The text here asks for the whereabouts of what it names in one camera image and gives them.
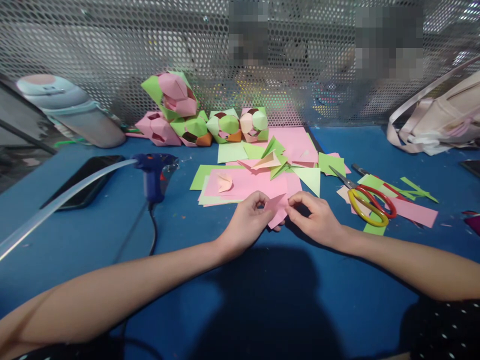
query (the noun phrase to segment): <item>pink bag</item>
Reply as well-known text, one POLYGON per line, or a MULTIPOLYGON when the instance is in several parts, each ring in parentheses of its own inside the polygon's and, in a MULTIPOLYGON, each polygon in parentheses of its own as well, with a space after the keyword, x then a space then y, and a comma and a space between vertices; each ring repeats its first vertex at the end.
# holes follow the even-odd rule
POLYGON ((437 99, 423 98, 438 85, 478 60, 480 56, 454 68, 400 106, 388 121, 388 141, 407 153, 425 152, 435 155, 453 146, 467 146, 469 142, 480 138, 480 71, 437 99), (397 133, 394 122, 417 102, 412 115, 397 133))

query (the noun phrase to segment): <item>red scissors handle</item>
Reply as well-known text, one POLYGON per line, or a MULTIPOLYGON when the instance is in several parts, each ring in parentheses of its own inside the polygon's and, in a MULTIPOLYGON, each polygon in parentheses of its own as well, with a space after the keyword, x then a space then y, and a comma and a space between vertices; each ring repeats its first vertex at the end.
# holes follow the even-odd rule
POLYGON ((355 188, 355 190, 358 190, 362 194, 364 194, 368 198, 368 200, 370 200, 370 202, 373 203, 373 205, 378 210, 380 210, 382 213, 385 214, 385 216, 387 218, 393 219, 393 218, 397 217, 397 209, 395 208, 395 205, 392 203, 392 201, 383 192, 380 192, 377 189, 374 189, 373 187, 370 187, 370 186, 367 186, 367 185, 358 185, 355 188), (390 208, 390 213, 388 213, 387 210, 384 209, 379 204, 379 202, 377 201, 375 196, 373 196, 371 193, 374 193, 375 195, 377 195, 379 198, 381 198, 385 202, 385 204, 388 205, 388 207, 390 208))

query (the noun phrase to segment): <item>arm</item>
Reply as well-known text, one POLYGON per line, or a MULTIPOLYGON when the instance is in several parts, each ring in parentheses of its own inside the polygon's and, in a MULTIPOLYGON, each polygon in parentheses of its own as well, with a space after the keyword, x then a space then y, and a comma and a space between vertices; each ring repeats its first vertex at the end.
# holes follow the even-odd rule
POLYGON ((307 192, 298 192, 288 202, 290 220, 317 243, 378 264, 434 300, 480 299, 480 264, 433 247, 342 226, 325 200, 307 192), (308 207, 309 217, 293 208, 299 203, 308 207))
POLYGON ((258 208, 267 200, 257 191, 238 204, 214 241, 101 268, 27 301, 0 320, 0 359, 24 349, 88 342, 169 290, 241 255, 274 217, 258 208))

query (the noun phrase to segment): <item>yellow scissors handle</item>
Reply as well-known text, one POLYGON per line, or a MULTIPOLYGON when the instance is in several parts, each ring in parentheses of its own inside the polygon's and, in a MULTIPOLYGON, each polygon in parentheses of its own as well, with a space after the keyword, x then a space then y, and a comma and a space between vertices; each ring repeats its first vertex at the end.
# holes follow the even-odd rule
POLYGON ((365 220, 370 225, 381 228, 389 224, 389 219, 385 216, 385 214, 381 212, 379 209, 377 209, 375 206, 373 206, 371 203, 366 202, 357 190, 350 189, 348 191, 348 198, 350 199, 350 204, 353 206, 353 209, 358 214, 358 216, 360 216, 363 220, 365 220), (362 205, 364 205, 365 207, 373 211, 375 214, 377 214, 378 217, 381 219, 381 222, 375 221, 369 218, 368 215, 365 215, 362 212, 362 210, 360 210, 360 207, 357 202, 360 202, 362 205))

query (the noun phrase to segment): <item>hand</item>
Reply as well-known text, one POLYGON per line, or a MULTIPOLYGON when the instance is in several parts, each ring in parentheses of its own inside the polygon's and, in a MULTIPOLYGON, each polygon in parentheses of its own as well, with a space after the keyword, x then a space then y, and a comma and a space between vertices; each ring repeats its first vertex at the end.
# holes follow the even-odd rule
MULTIPOLYGON (((258 239, 275 216, 273 211, 259 208, 268 200, 270 199, 263 192, 255 191, 237 205, 230 223, 217 239, 224 250, 238 256, 258 239)), ((273 230, 278 232, 280 227, 276 226, 273 230)))
POLYGON ((346 229, 339 223, 329 204, 312 194, 299 191, 288 199, 285 209, 292 223, 297 225, 306 235, 315 242, 344 252, 348 245, 346 229), (297 204, 305 205, 311 214, 305 217, 293 207, 297 204))

